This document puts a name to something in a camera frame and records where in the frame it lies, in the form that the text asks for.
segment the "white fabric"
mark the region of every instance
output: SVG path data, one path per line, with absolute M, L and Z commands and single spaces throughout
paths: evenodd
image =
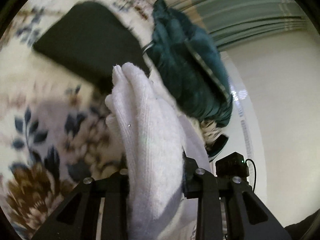
M 156 239 L 180 205 L 185 135 L 174 109 L 139 68 L 115 66 L 113 83 L 106 122 L 118 125 L 127 159 L 129 239 Z

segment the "black cushion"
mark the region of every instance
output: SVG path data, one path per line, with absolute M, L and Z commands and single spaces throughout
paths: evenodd
M 34 45 L 69 70 L 111 92 L 112 69 L 132 62 L 148 76 L 137 39 L 100 3 L 77 4 Z

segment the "gray curtain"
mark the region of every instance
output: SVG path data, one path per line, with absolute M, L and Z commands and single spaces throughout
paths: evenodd
M 205 28 L 219 50 L 274 33 L 306 29 L 294 0 L 179 0 L 172 5 Z

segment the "floral blanket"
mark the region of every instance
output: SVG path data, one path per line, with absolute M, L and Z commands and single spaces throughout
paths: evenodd
M 81 1 L 29 0 L 0 40 L 0 204 L 24 239 L 82 179 L 107 178 L 123 165 L 105 124 L 106 95 L 32 50 Z M 141 46 L 151 41 L 149 0 L 97 1 L 130 28 Z M 151 75 L 162 86 L 157 74 Z

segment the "brown flower pattern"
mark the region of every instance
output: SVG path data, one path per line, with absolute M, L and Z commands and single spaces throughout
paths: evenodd
M 41 163 L 31 168 L 17 167 L 13 176 L 7 183 L 9 216 L 24 232 L 23 236 L 30 239 L 74 185 L 67 180 L 55 180 Z

